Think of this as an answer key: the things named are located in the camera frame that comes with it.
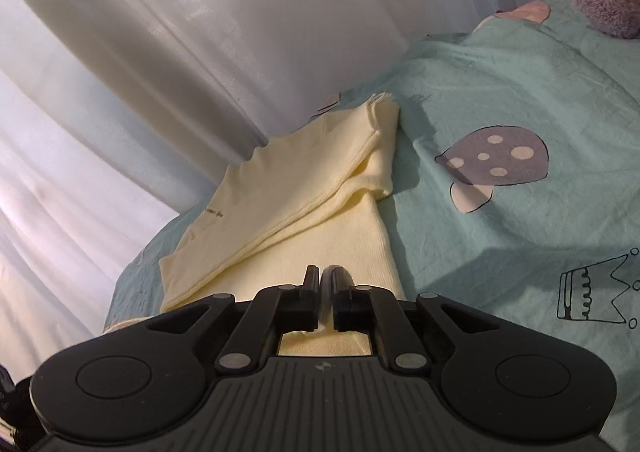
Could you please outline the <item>cream knit sweater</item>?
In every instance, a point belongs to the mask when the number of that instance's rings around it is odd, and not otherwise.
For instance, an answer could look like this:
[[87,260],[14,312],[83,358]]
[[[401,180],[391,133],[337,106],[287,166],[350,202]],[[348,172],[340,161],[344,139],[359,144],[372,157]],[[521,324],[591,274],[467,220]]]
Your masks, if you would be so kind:
[[308,266],[345,268],[356,284],[404,294],[378,201],[393,191],[399,106],[377,94],[273,138],[231,166],[200,214],[160,257],[153,314],[205,296],[251,300],[296,284]]

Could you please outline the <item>teal mushroom print bedsheet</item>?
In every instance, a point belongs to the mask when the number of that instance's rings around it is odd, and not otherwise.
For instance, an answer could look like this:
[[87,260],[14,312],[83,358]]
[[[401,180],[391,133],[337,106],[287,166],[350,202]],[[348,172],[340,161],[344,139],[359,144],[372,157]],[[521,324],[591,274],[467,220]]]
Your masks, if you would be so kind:
[[[594,30],[570,0],[541,22],[493,16],[430,36],[349,89],[400,107],[393,191],[378,205],[408,296],[434,292],[589,349],[616,376],[603,438],[639,446],[639,45]],[[437,157],[467,134],[523,127],[547,175],[474,212]]]

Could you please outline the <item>white sheer curtain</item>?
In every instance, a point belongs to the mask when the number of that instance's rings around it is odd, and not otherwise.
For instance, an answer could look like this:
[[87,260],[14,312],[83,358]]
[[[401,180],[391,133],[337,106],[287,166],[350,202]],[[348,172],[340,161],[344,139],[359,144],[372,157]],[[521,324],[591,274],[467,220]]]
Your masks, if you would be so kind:
[[102,331],[228,165],[412,42],[530,0],[1,0],[1,362]]

